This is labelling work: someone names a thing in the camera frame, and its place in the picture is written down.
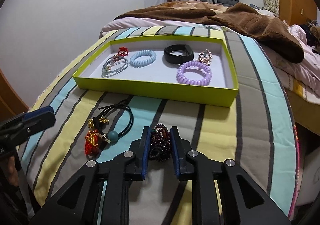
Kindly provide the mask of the person's hand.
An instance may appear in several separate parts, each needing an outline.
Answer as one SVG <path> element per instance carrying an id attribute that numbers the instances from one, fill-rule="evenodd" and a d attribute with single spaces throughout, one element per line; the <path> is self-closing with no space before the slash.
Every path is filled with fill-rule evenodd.
<path id="1" fill-rule="evenodd" d="M 4 173 L 5 178 L 7 179 L 10 185 L 14 187 L 18 187 L 19 185 L 19 178 L 18 172 L 15 167 L 15 157 L 11 156 L 6 160 L 1 161 L 1 170 Z"/>

